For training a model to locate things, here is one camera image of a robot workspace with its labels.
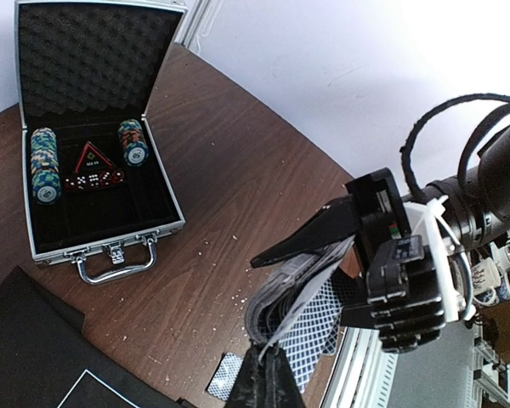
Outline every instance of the poker chip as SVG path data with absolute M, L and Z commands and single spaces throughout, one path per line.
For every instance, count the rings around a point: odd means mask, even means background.
M 60 198 L 60 177 L 53 170 L 42 170 L 32 178 L 32 196 L 42 204 L 53 204 Z
M 150 155 L 150 150 L 145 142 L 140 123 L 135 119 L 124 121 L 119 125 L 118 134 L 125 162 L 131 167 L 144 164 Z
M 53 204 L 60 198 L 57 137 L 42 127 L 31 136 L 32 196 L 41 204 Z

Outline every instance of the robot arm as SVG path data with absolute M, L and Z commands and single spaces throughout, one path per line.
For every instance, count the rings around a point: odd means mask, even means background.
M 506 104 L 476 128 L 457 176 L 420 189 L 410 154 L 423 125 L 444 109 L 478 99 Z M 473 303 L 488 305 L 475 295 L 483 295 L 479 278 L 490 262 L 506 278 L 495 280 L 489 292 L 499 298 L 496 291 L 505 281 L 510 289 L 510 126 L 479 151 L 478 167 L 466 169 L 478 143 L 509 113 L 510 97 L 494 94 L 437 106 L 401 149 L 411 195 L 400 197 L 388 169 L 357 178 L 347 185 L 349 195 L 328 202 L 296 233 L 255 257 L 252 266 L 285 261 L 355 235 L 365 273 L 355 282 L 357 295 L 344 305 L 344 325 L 379 329 L 383 349 L 402 353 L 439 338 L 446 323 L 472 319 Z

